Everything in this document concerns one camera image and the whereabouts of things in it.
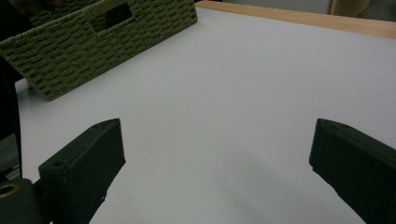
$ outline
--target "table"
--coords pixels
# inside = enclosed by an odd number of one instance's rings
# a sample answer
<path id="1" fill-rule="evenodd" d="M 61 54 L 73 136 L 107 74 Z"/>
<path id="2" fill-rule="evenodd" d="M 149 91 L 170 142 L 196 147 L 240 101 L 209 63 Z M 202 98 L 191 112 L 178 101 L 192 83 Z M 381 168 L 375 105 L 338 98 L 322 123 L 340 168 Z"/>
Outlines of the table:
<path id="1" fill-rule="evenodd" d="M 396 147 L 396 40 L 197 11 L 53 102 L 18 83 L 24 176 L 120 118 L 127 163 L 92 224 L 362 223 L 308 156 L 317 118 Z"/>

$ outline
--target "wicker basket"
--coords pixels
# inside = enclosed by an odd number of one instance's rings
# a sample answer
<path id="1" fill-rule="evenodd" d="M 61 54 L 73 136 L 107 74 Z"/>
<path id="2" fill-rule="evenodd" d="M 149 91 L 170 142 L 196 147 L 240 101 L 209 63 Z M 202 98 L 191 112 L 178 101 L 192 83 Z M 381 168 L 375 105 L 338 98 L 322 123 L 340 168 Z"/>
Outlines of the wicker basket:
<path id="1" fill-rule="evenodd" d="M 0 53 L 53 100 L 197 21 L 192 0 L 70 0 L 0 42 Z"/>

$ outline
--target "white tabletop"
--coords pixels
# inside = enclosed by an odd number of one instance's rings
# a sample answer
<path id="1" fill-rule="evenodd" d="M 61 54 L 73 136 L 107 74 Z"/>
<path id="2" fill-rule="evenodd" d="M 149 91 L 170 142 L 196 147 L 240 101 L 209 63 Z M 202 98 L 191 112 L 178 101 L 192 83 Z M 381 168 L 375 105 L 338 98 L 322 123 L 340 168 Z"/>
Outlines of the white tabletop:
<path id="1" fill-rule="evenodd" d="M 120 118 L 127 163 L 94 224 L 363 223 L 308 157 L 317 118 L 396 147 L 396 40 L 197 10 L 53 102 L 18 83 L 24 177 Z"/>

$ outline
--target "woven texture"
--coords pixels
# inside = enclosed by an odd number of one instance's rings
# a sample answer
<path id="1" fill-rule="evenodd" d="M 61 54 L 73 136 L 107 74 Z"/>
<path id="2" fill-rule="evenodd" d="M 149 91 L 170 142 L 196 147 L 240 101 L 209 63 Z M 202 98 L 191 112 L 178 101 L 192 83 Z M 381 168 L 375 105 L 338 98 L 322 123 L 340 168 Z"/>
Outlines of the woven texture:
<path id="1" fill-rule="evenodd" d="M 0 42 L 0 53 L 50 101 L 194 24 L 197 16 L 192 0 L 71 0 L 31 21 L 35 28 Z"/>

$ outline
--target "woven basket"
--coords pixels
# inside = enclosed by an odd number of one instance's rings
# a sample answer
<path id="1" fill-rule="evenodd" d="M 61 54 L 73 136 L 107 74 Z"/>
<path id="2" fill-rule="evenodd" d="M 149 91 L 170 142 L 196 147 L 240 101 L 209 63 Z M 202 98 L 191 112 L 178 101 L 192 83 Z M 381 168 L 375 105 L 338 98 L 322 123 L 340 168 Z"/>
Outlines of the woven basket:
<path id="1" fill-rule="evenodd" d="M 47 100 L 75 89 L 197 21 L 192 0 L 70 0 L 0 42 L 0 53 Z"/>

